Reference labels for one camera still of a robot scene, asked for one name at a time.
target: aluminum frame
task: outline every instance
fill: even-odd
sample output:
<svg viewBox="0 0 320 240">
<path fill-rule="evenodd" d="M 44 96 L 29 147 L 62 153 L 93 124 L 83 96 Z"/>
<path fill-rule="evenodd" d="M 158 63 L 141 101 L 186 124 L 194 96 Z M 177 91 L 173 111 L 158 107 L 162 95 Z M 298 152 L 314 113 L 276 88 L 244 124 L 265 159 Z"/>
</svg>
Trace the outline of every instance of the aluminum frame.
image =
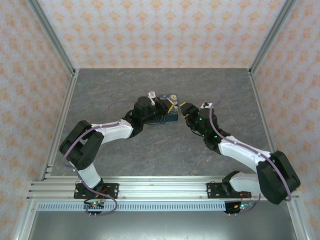
<svg viewBox="0 0 320 240">
<path fill-rule="evenodd" d="M 52 168 L 48 169 L 48 166 L 53 166 L 56 155 L 57 155 L 57 151 L 58 151 L 58 147 L 59 147 L 59 141 L 64 129 L 64 125 L 66 122 L 66 118 L 67 118 L 67 114 L 68 114 L 68 109 L 70 106 L 70 102 L 74 93 L 74 89 L 76 86 L 76 82 L 77 82 L 77 78 L 78 78 L 78 74 L 79 74 L 79 69 L 76 69 L 74 74 L 71 76 L 70 81 L 69 81 L 69 85 L 64 97 L 64 101 L 63 101 L 63 105 L 61 107 L 61 111 L 60 111 L 60 115 L 59 115 L 59 119 L 58 122 L 56 124 L 55 127 L 55 131 L 54 131 L 54 136 L 52 139 L 52 143 L 51 143 L 51 147 L 48 153 L 48 156 L 46 158 L 46 164 L 43 166 L 42 171 L 41 171 L 41 175 L 40 175 L 40 181 L 43 181 L 45 178 L 45 174 L 48 170 L 52 170 Z"/>
<path fill-rule="evenodd" d="M 286 2 L 284 3 L 278 17 L 276 18 L 259 52 L 257 53 L 252 66 L 249 68 L 249 73 L 251 76 L 254 76 L 258 71 L 262 61 L 265 59 L 270 47 L 274 43 L 285 21 L 288 19 L 288 16 L 291 13 L 291 9 L 294 7 L 296 2 L 297 0 L 286 0 Z"/>
<path fill-rule="evenodd" d="M 47 34 L 50 42 L 52 43 L 54 49 L 56 50 L 56 53 L 61 58 L 61 61 L 65 67 L 65 69 L 69 72 L 70 75 L 72 75 L 75 72 L 75 69 L 65 52 L 64 47 L 60 43 L 53 27 L 51 26 L 48 18 L 46 17 L 41 5 L 39 4 L 38 0 L 25 0 L 29 4 L 30 8 L 33 10 L 35 16 L 38 18 L 41 26 L 43 27 L 43 30 Z"/>
<path fill-rule="evenodd" d="M 255 60 L 250 69 L 248 69 L 250 81 L 254 91 L 254 95 L 258 104 L 259 112 L 262 118 L 263 126 L 267 135 L 267 140 L 270 145 L 271 151 L 275 150 L 272 137 L 270 135 L 266 118 L 260 103 L 257 89 L 254 82 L 254 73 L 258 70 L 261 62 L 266 56 L 269 48 L 275 40 L 278 32 L 283 26 L 286 18 L 291 12 L 292 7 L 297 0 L 287 0 L 284 4 L 279 16 L 273 24 L 266 40 L 264 41 L 261 49 L 259 50 Z M 65 50 L 63 49 L 59 39 L 57 38 L 52 26 L 50 25 L 46 15 L 44 14 L 41 6 L 37 0 L 27 0 L 35 15 L 39 19 L 43 29 L 47 33 L 50 41 L 56 49 L 61 60 L 72 75 L 68 90 L 65 96 L 64 104 L 61 108 L 61 114 L 55 129 L 52 145 L 47 157 L 46 165 L 41 174 L 41 181 L 34 181 L 31 183 L 29 193 L 27 195 L 27 203 L 19 221 L 14 239 L 25 240 L 29 238 L 32 225 L 36 216 L 39 203 L 43 201 L 50 202 L 79 202 L 81 199 L 73 199 L 75 182 L 78 180 L 76 176 L 51 176 L 52 167 L 55 156 L 57 154 L 59 141 L 62 135 L 64 123 L 67 117 L 69 105 L 72 99 L 73 91 L 77 81 L 79 69 L 74 70 Z M 102 177 L 105 182 L 117 182 L 121 184 L 121 189 L 118 195 L 118 202 L 219 202 L 239 200 L 217 198 L 208 199 L 206 183 L 210 181 L 221 182 L 222 176 L 118 176 L 118 177 Z M 292 196 L 292 201 L 287 202 L 287 206 L 292 219 L 293 227 L 298 240 L 311 240 L 312 235 L 307 225 L 303 206 L 299 196 Z"/>
<path fill-rule="evenodd" d="M 81 201 L 42 201 L 38 212 L 84 212 L 86 204 Z M 114 209 L 113 201 L 106 201 L 103 207 L 91 207 L 93 212 L 109 212 Z M 224 201 L 120 201 L 117 212 L 211 212 L 225 211 Z"/>
</svg>

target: cable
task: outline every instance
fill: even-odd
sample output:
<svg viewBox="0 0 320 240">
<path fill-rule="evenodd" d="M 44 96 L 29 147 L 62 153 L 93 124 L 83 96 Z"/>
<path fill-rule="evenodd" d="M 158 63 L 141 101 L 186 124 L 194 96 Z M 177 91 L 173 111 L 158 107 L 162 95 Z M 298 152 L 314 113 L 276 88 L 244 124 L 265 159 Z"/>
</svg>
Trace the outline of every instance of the cable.
<svg viewBox="0 0 320 240">
<path fill-rule="evenodd" d="M 108 215 L 108 214 L 111 214 L 113 213 L 117 208 L 118 208 L 118 203 L 117 201 L 112 197 L 112 196 L 109 196 L 109 195 L 106 195 L 106 194 L 103 194 L 101 192 L 98 192 L 98 191 L 95 191 L 93 189 L 91 189 L 86 183 L 85 181 L 83 181 L 82 177 L 80 176 L 79 172 L 77 171 L 77 169 L 74 167 L 74 166 L 71 166 L 71 165 L 68 165 L 65 163 L 66 159 L 67 159 L 67 156 L 69 155 L 69 153 L 72 151 L 72 149 L 76 146 L 76 144 L 85 136 L 87 135 L 88 133 L 92 132 L 93 130 L 96 130 L 96 129 L 99 129 L 99 128 L 112 128 L 112 127 L 116 127 L 120 124 L 120 118 L 117 117 L 116 115 L 110 113 L 110 108 L 111 106 L 115 105 L 115 104 L 118 104 L 118 103 L 136 103 L 135 101 L 116 101 L 114 103 L 112 103 L 111 105 L 108 106 L 107 110 L 109 112 L 109 114 L 115 118 L 118 119 L 118 122 L 114 123 L 114 124 L 108 124 L 108 125 L 99 125 L 99 126 L 95 126 L 95 127 L 92 127 L 90 129 L 88 129 L 87 131 L 85 131 L 83 134 L 81 134 L 72 144 L 71 146 L 69 147 L 69 149 L 66 151 L 66 153 L 63 155 L 63 158 L 62 158 L 62 163 L 64 166 L 68 167 L 68 168 L 71 168 L 75 173 L 76 175 L 78 176 L 79 180 L 81 181 L 81 183 L 86 187 L 86 189 L 88 189 L 90 192 L 96 194 L 96 195 L 100 195 L 100 196 L 103 196 L 105 198 L 108 198 L 108 199 L 111 199 L 112 201 L 114 201 L 115 203 L 115 206 L 112 210 L 110 211 L 107 211 L 107 212 L 103 212 L 103 213 L 100 213 L 100 214 L 95 214 L 95 217 L 97 216 L 104 216 L 104 215 Z M 91 216 L 91 213 L 88 212 L 88 206 L 86 207 L 85 209 L 85 213 L 89 215 L 89 217 Z"/>
<path fill-rule="evenodd" d="M 241 193 L 241 202 L 242 202 L 242 200 L 244 198 L 244 195 L 246 195 L 250 199 L 250 201 L 252 202 L 252 199 L 248 194 L 246 194 L 245 192 L 240 192 L 240 193 Z"/>
<path fill-rule="evenodd" d="M 261 194 L 259 194 L 258 201 L 253 205 L 252 208 L 250 208 L 249 210 L 244 211 L 244 212 L 235 213 L 235 216 L 237 216 L 237 215 L 243 215 L 243 214 L 246 214 L 247 212 L 250 212 L 252 209 L 254 209 L 254 208 L 260 203 L 260 200 L 261 200 Z"/>
<path fill-rule="evenodd" d="M 87 205 L 93 205 L 93 202 L 88 202 L 88 201 L 90 201 L 90 200 L 96 201 L 97 198 L 88 198 L 88 199 L 84 200 L 83 203 L 84 203 L 84 204 L 87 204 Z M 99 205 L 103 205 L 103 204 L 104 204 L 104 202 L 100 202 L 99 204 L 96 203 L 95 205 L 96 205 L 96 206 L 99 206 Z"/>
<path fill-rule="evenodd" d="M 107 188 L 105 188 L 104 190 L 101 191 L 102 194 L 104 194 L 107 191 Z"/>
<path fill-rule="evenodd" d="M 154 122 L 154 123 L 145 123 L 146 125 L 157 125 L 158 123 L 160 123 L 159 121 L 157 121 L 157 122 Z"/>
<path fill-rule="evenodd" d="M 191 129 L 191 132 L 192 132 L 193 134 L 197 135 L 197 136 L 200 136 L 200 137 L 204 138 L 204 136 L 202 136 L 201 134 L 199 134 L 199 133 L 197 133 L 197 132 L 193 131 L 192 129 Z"/>
<path fill-rule="evenodd" d="M 240 142 L 237 142 L 237 141 L 231 141 L 231 140 L 229 140 L 228 138 L 222 136 L 222 135 L 220 134 L 220 132 L 216 129 L 216 127 L 215 127 L 215 125 L 214 125 L 214 123 L 213 123 L 213 120 L 212 120 L 212 110 L 213 110 L 213 107 L 214 107 L 214 105 L 212 104 L 211 107 L 210 107 L 210 111 L 209 111 L 209 120 L 210 120 L 211 127 L 213 128 L 213 130 L 215 131 L 215 133 L 216 133 L 220 138 L 224 139 L 225 141 L 227 141 L 227 142 L 229 142 L 229 143 L 231 143 L 231 144 L 234 144 L 234 145 L 239 145 L 239 146 L 241 146 L 241 147 L 243 147 L 243 148 L 245 148 L 245 149 L 253 152 L 254 154 L 257 154 L 258 156 L 263 157 L 263 158 L 271 165 L 271 167 L 273 167 L 273 169 L 275 170 L 275 172 L 278 174 L 279 178 L 281 179 L 281 181 L 282 181 L 282 183 L 283 183 L 283 185 L 284 185 L 285 191 L 286 191 L 286 193 L 287 193 L 287 195 L 288 195 L 288 201 L 290 201 L 290 200 L 292 199 L 292 196 L 291 196 L 291 192 L 290 192 L 289 186 L 288 186 L 288 184 L 286 183 L 286 180 L 285 180 L 284 176 L 281 174 L 281 172 L 279 171 L 279 169 L 277 168 L 277 166 L 276 166 L 267 156 L 265 156 L 264 154 L 258 152 L 258 151 L 255 150 L 254 148 L 251 148 L 251 147 L 249 147 L 249 146 L 247 146 L 247 145 L 244 145 L 244 144 L 242 144 L 242 143 L 240 143 Z"/>
</svg>

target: red wire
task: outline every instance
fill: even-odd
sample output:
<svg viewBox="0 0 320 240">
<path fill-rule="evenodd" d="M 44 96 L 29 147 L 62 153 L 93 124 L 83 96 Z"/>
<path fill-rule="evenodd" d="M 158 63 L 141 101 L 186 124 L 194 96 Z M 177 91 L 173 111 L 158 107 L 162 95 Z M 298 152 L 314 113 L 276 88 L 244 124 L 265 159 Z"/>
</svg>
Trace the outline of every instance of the red wire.
<svg viewBox="0 0 320 240">
<path fill-rule="evenodd" d="M 107 191 L 107 190 L 108 190 L 108 189 L 107 189 L 107 188 L 105 188 L 105 189 L 103 189 L 103 190 L 101 191 L 101 193 L 102 193 L 102 194 L 104 194 L 104 193 L 105 193 L 105 191 Z"/>
<path fill-rule="evenodd" d="M 252 202 L 252 199 L 251 199 L 251 197 L 248 195 L 248 194 L 246 194 L 246 193 L 244 193 L 244 192 L 241 192 L 241 203 L 242 203 L 242 200 L 243 200 L 243 196 L 244 195 L 246 195 L 249 199 L 250 199 L 250 201 Z"/>
</svg>

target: patterned wallpaper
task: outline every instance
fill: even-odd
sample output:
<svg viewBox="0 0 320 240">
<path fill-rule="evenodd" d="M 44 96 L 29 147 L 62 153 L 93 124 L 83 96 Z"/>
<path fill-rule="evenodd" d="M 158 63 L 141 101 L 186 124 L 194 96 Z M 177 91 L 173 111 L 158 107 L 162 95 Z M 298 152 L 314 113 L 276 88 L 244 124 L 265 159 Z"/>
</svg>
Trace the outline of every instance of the patterned wallpaper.
<svg viewBox="0 0 320 240">
<path fill-rule="evenodd" d="M 0 1 L 0 39 L 0 239 L 10 240 L 70 77 L 26 0 Z"/>
<path fill-rule="evenodd" d="M 255 76 L 276 147 L 301 180 L 314 239 L 320 236 L 320 4 L 299 0 Z"/>
<path fill-rule="evenodd" d="M 285 0 L 39 0 L 75 68 L 248 68 Z"/>
</svg>

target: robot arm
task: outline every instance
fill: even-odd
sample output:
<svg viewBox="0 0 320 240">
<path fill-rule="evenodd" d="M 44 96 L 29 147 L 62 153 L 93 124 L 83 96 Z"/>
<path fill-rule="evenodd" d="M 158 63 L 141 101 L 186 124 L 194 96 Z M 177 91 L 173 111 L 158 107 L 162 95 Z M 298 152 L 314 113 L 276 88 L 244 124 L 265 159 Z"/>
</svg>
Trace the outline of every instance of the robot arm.
<svg viewBox="0 0 320 240">
<path fill-rule="evenodd" d="M 187 126 L 203 136 L 203 141 L 210 150 L 231 157 L 257 173 L 244 174 L 234 171 L 227 175 L 222 180 L 222 188 L 227 194 L 243 191 L 262 193 L 274 204 L 279 204 L 284 200 L 288 196 L 286 188 L 278 173 L 275 172 L 266 158 L 279 169 L 290 192 L 300 186 L 300 180 L 283 152 L 271 153 L 237 140 L 234 136 L 219 128 L 217 116 L 212 111 L 211 119 L 213 126 L 219 133 L 217 134 L 210 123 L 211 106 L 212 103 L 204 102 L 198 109 L 193 104 L 185 102 L 180 105 L 180 109 Z"/>
<path fill-rule="evenodd" d="M 163 120 L 163 118 L 173 109 L 174 104 L 168 99 L 156 97 L 154 92 L 150 92 L 148 97 L 142 96 L 120 121 L 105 124 L 89 124 L 87 121 L 80 121 L 59 147 L 59 151 L 64 155 L 71 145 L 86 131 L 90 132 L 78 142 L 66 159 L 78 171 L 86 185 L 100 192 L 104 184 L 98 174 L 93 161 L 102 144 L 117 139 L 133 138 L 139 134 L 144 124 L 149 121 Z"/>
</svg>

